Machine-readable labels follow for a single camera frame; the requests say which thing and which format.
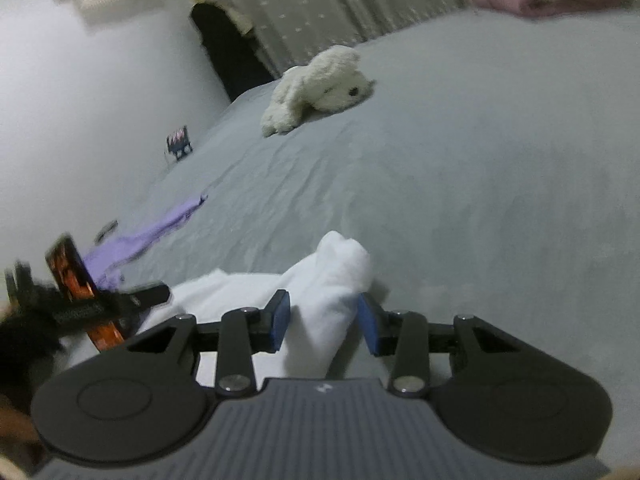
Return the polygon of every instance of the dark opening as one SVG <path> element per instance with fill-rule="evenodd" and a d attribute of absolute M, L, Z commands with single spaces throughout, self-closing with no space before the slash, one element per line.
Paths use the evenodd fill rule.
<path fill-rule="evenodd" d="M 130 352 L 161 354 L 166 350 L 174 336 L 175 328 L 168 326 L 153 336 L 147 337 L 129 347 Z"/>
<path fill-rule="evenodd" d="M 475 328 L 474 335 L 478 340 L 478 344 L 483 352 L 487 354 L 497 354 L 504 352 L 517 352 L 518 349 L 506 341 L 500 339 L 497 335 L 487 332 L 482 328 Z"/>

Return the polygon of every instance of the white wall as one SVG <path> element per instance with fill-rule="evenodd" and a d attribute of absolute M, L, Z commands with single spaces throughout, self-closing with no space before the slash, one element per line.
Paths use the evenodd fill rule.
<path fill-rule="evenodd" d="M 166 136 L 197 139 L 227 106 L 188 11 L 0 0 L 0 265 L 47 276 L 61 232 L 87 247 L 166 168 Z"/>

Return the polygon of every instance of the phone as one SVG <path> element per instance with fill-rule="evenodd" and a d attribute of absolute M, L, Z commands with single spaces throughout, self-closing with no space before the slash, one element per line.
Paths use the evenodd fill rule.
<path fill-rule="evenodd" d="M 49 270 L 58 284 L 62 294 L 70 300 L 85 300 L 98 294 L 89 271 L 73 238 L 69 234 L 62 235 L 45 255 Z M 124 337 L 114 322 L 92 328 L 87 331 L 89 339 L 99 351 L 108 350 L 124 341 Z"/>

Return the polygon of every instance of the small toy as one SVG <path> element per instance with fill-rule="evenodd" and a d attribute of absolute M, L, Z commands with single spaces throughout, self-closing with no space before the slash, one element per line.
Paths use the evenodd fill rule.
<path fill-rule="evenodd" d="M 290 132 L 302 122 L 306 108 L 336 113 L 366 99 L 373 81 L 357 70 L 359 60 L 354 48 L 335 45 L 308 65 L 289 68 L 262 115 L 262 134 L 269 137 Z"/>
<path fill-rule="evenodd" d="M 175 156 L 175 160 L 181 160 L 187 155 L 185 151 L 187 148 L 189 153 L 193 151 L 186 124 L 166 138 L 166 148 L 169 153 Z"/>

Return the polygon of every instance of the black circular pad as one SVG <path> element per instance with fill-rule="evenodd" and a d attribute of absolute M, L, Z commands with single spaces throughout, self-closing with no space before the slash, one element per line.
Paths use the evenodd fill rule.
<path fill-rule="evenodd" d="M 206 407 L 203 389 L 175 363 L 119 350 L 44 384 L 31 415 L 57 453 L 80 462 L 132 463 L 188 437 Z"/>
<path fill-rule="evenodd" d="M 510 462 L 548 464 L 594 453 L 611 418 L 604 389 L 541 352 L 479 358 L 432 399 L 469 446 Z"/>

